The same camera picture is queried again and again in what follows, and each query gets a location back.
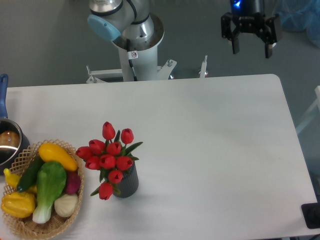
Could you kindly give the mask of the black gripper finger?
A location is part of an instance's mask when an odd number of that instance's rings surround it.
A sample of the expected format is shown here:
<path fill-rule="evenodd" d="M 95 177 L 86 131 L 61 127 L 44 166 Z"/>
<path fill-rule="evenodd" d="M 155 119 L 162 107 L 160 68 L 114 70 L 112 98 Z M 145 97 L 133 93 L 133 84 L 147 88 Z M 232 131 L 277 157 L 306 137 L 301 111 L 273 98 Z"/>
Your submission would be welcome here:
<path fill-rule="evenodd" d="M 256 35 L 264 42 L 264 54 L 268 59 L 274 45 L 282 38 L 281 18 L 279 14 L 266 17 L 259 13 L 257 16 Z"/>
<path fill-rule="evenodd" d="M 233 15 L 231 12 L 221 16 L 221 36 L 231 42 L 233 54 L 240 51 L 238 36 L 240 34 L 240 17 Z"/>

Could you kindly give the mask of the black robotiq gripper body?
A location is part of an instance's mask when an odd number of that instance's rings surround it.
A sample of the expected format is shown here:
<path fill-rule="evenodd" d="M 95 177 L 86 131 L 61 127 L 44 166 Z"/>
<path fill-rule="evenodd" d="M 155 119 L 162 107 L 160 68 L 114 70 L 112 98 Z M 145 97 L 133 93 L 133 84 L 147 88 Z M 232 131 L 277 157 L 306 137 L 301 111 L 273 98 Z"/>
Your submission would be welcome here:
<path fill-rule="evenodd" d="M 242 33 L 256 33 L 264 25 L 264 0 L 230 0 L 232 20 Z"/>

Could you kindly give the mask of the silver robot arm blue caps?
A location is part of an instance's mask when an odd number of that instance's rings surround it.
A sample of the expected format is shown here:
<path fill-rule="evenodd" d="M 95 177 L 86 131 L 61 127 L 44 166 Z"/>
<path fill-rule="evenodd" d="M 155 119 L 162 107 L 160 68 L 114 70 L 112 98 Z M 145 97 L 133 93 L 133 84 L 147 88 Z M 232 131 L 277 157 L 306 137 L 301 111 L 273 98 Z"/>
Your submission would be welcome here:
<path fill-rule="evenodd" d="M 240 50 L 238 35 L 254 34 L 264 42 L 265 57 L 270 58 L 273 46 L 281 39 L 278 14 L 265 15 L 263 0 L 231 0 L 230 12 L 221 16 L 221 36 L 231 42 L 232 52 Z M 125 50 L 141 51 L 153 46 L 156 32 L 147 0 L 91 0 L 87 22 L 101 38 L 124 44 Z"/>

